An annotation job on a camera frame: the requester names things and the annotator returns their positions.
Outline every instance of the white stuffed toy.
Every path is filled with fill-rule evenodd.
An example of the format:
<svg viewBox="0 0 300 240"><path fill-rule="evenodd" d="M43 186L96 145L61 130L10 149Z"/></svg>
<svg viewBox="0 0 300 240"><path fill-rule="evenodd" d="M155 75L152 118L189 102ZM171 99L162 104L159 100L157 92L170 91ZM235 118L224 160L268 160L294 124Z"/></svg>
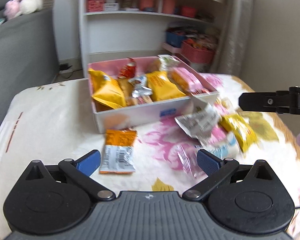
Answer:
<svg viewBox="0 0 300 240"><path fill-rule="evenodd" d="M21 0L20 2L20 12L21 14L30 14L35 11L42 10L43 1L42 0Z"/></svg>

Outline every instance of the curtain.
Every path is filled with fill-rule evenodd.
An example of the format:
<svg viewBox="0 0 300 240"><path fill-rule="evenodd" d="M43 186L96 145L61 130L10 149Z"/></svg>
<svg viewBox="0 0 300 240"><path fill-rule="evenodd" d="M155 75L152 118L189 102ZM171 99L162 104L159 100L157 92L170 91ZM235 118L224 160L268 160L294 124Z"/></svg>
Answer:
<svg viewBox="0 0 300 240"><path fill-rule="evenodd" d="M239 76L250 29L253 0L228 0L225 27L211 73Z"/></svg>

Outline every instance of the gray sofa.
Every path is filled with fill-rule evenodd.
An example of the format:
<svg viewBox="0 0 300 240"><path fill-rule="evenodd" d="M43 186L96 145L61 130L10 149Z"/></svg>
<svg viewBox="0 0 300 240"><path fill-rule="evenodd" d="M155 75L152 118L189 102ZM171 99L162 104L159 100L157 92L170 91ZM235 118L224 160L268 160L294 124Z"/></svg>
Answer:
<svg viewBox="0 0 300 240"><path fill-rule="evenodd" d="M0 0L0 15L8 0ZM13 97L49 84L59 71L52 9L22 15L0 26L0 124Z"/></svg>

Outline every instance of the metal screw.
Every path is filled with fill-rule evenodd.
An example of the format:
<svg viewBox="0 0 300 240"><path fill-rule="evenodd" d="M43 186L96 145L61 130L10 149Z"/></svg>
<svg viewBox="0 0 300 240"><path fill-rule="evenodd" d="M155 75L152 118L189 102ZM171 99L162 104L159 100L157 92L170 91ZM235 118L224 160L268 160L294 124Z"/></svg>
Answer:
<svg viewBox="0 0 300 240"><path fill-rule="evenodd" d="M186 191L186 196L189 197L189 198L198 198L201 196L201 192L198 191L198 190L187 190Z"/></svg>
<svg viewBox="0 0 300 240"><path fill-rule="evenodd" d="M113 195L113 192L109 191L109 190L101 190L98 192L98 197L103 198L103 199L111 198L112 195Z"/></svg>

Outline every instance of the wall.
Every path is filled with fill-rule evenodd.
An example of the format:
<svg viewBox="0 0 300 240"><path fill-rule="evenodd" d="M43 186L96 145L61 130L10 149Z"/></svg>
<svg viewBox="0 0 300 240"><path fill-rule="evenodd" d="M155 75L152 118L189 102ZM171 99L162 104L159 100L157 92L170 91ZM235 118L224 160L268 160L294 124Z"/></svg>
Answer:
<svg viewBox="0 0 300 240"><path fill-rule="evenodd" d="M54 33L59 60L80 56L78 0L55 0Z"/></svg>
<svg viewBox="0 0 300 240"><path fill-rule="evenodd" d="M300 0L254 0L241 79L255 91L300 86ZM300 116L280 115L296 135Z"/></svg>

